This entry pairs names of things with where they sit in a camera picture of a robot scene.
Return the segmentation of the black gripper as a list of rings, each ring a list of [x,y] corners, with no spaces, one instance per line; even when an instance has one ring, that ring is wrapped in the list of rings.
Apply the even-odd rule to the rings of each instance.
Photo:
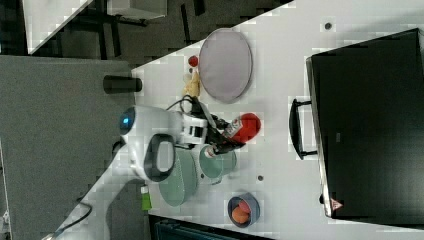
[[[235,149],[242,148],[244,143],[236,138],[229,138],[221,135],[218,130],[225,130],[231,123],[209,112],[207,106],[200,102],[197,97],[193,97],[191,114],[206,121],[205,142],[212,146],[214,154],[225,154]]]

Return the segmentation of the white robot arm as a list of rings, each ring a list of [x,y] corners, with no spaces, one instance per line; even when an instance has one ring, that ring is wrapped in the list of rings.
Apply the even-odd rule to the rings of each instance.
[[[229,123],[210,114],[198,98],[182,99],[191,104],[190,111],[134,105],[120,116],[123,145],[60,227],[42,240],[110,240],[107,211],[128,182],[167,179],[172,170],[162,170],[159,163],[173,164],[178,147],[190,150],[207,144],[214,155],[221,155],[243,146],[222,134]]]

